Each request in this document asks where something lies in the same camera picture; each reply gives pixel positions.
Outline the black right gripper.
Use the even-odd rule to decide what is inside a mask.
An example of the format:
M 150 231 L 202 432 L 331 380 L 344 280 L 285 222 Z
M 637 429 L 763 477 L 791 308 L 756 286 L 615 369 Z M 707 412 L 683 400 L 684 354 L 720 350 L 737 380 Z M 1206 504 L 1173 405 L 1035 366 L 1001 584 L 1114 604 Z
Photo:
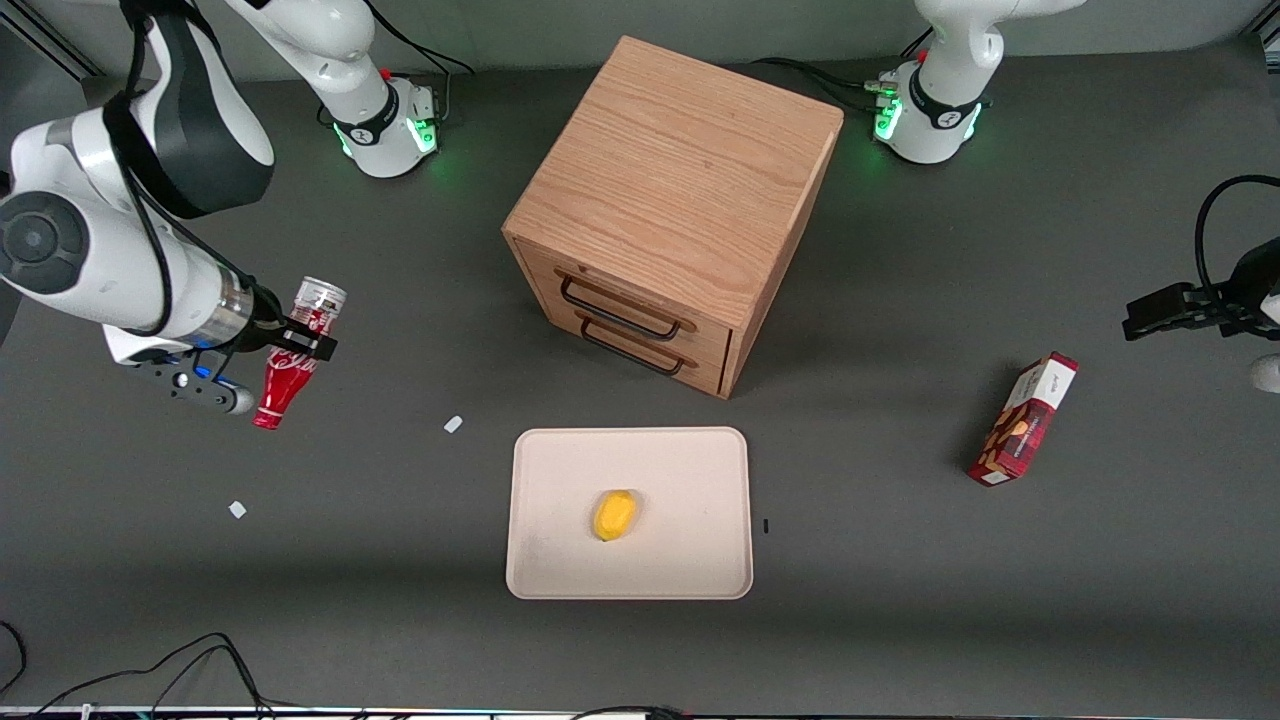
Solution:
M 237 287 L 237 292 L 233 354 L 252 354 L 271 346 L 323 363 L 332 359 L 337 350 L 337 341 L 328 337 L 333 316 L 287 318 L 278 296 L 262 284 Z

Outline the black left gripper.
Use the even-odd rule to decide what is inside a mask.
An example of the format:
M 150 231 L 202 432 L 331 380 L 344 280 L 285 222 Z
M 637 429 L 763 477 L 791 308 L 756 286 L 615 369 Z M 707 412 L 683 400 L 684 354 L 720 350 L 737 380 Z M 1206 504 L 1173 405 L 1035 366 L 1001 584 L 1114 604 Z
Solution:
M 1262 338 L 1262 300 L 1263 282 L 1258 279 L 1235 278 L 1204 287 L 1172 283 L 1129 302 L 1123 332 L 1128 342 L 1160 332 L 1203 328 L 1216 328 L 1224 338 Z

